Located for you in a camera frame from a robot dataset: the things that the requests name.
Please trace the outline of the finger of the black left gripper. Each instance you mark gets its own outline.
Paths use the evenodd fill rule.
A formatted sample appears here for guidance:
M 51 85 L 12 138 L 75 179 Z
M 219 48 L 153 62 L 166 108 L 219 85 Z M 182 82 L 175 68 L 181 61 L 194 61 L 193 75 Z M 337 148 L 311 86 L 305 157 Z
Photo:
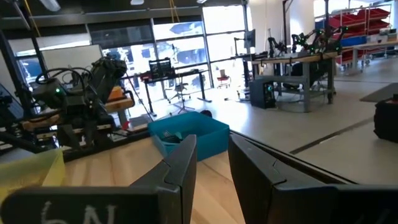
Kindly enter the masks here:
M 74 149 L 78 148 L 78 138 L 70 124 L 58 125 L 57 139 L 62 146 L 69 146 Z
M 85 123 L 84 137 L 87 146 L 100 146 L 103 145 L 104 137 L 97 129 L 96 121 L 87 121 Z

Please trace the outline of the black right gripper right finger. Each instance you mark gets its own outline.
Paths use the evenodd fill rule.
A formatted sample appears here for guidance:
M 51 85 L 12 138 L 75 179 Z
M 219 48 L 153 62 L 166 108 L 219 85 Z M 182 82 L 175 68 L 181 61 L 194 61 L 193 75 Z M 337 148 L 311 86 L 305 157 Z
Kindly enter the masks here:
M 229 165 L 246 223 L 339 223 L 338 190 L 259 149 L 229 138 Z

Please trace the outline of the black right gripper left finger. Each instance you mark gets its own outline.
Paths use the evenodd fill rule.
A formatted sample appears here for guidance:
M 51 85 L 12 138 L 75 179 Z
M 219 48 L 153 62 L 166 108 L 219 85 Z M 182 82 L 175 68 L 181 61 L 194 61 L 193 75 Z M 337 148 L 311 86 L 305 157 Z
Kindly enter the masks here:
M 197 137 L 187 136 L 131 184 L 131 223 L 190 223 L 197 175 Z

